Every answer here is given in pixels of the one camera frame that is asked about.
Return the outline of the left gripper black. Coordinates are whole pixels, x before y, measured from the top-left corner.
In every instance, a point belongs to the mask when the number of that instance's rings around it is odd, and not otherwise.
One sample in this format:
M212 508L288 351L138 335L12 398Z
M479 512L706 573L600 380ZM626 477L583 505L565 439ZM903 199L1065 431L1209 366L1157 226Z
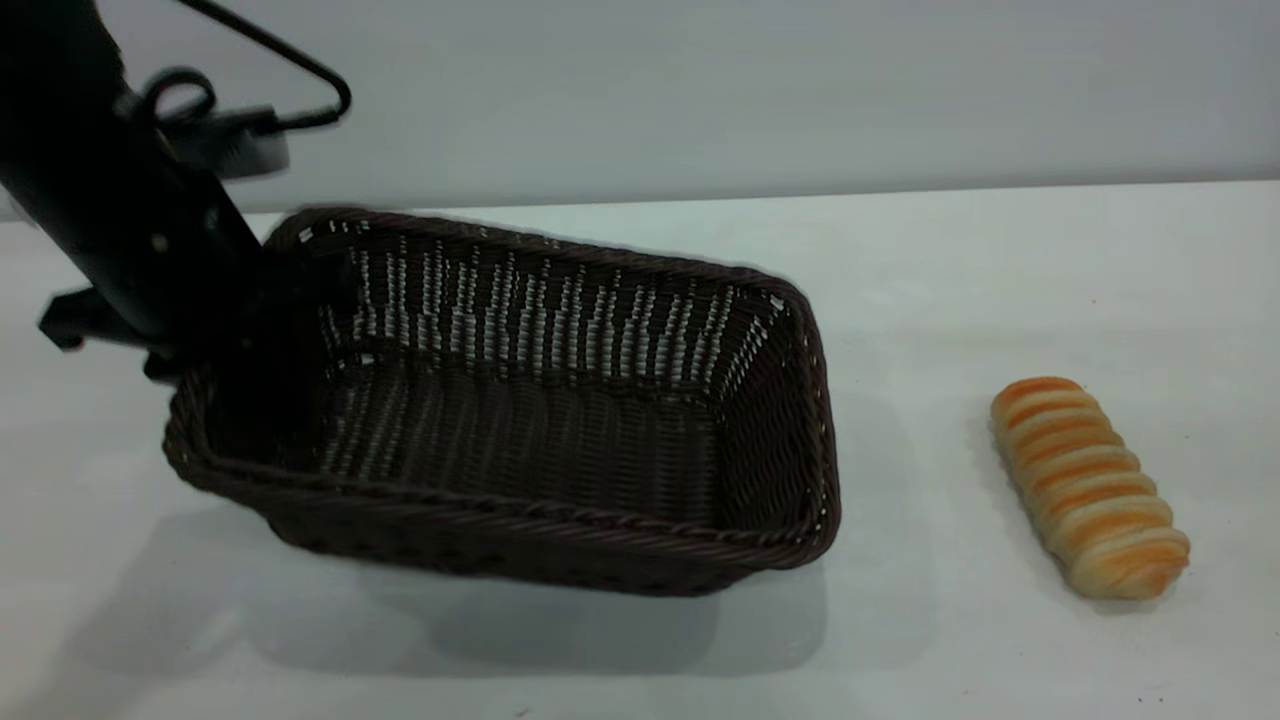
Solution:
M206 170L47 173L38 225L88 284L52 297L38 328L60 350L88 340L146 352L145 377L177 386L227 332L260 246ZM343 254L270 256L253 296L250 355L280 401L315 397L326 361L323 311L353 304Z

